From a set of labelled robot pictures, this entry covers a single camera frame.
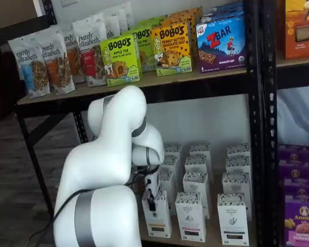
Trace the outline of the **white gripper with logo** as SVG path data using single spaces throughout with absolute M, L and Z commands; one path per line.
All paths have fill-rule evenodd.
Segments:
M 160 176 L 159 169 L 151 171 L 145 175 L 145 191 L 147 192 L 147 203 L 150 211 L 156 211 L 155 197 L 158 194 L 160 188 Z

